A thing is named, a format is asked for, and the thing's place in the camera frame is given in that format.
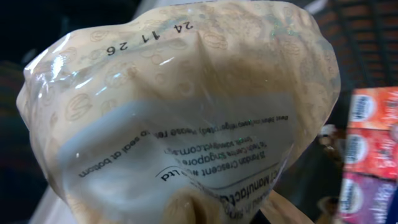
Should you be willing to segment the beige pouch white label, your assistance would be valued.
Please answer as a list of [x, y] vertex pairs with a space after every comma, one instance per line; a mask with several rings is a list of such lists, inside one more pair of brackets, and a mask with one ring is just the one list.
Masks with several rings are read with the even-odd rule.
[[341, 89], [313, 16], [280, 1], [79, 29], [24, 77], [32, 150], [79, 223], [249, 223]]

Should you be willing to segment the kleenex tissue multipack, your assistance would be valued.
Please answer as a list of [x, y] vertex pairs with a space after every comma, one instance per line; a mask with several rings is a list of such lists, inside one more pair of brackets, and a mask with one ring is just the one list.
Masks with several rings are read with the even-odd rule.
[[353, 92], [344, 163], [338, 218], [385, 223], [397, 190], [397, 87]]

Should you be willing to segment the grey plastic basket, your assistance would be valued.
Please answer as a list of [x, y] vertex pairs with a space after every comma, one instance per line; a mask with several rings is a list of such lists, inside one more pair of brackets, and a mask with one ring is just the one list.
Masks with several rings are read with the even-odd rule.
[[397, 0], [297, 0], [332, 44], [343, 91], [397, 85]]

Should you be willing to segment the cookie pouch brown white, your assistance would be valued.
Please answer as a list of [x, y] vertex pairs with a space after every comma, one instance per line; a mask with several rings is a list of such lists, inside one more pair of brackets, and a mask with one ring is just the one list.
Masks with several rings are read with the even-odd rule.
[[324, 151], [336, 164], [344, 164], [346, 132], [334, 124], [326, 124], [318, 134], [318, 142]]

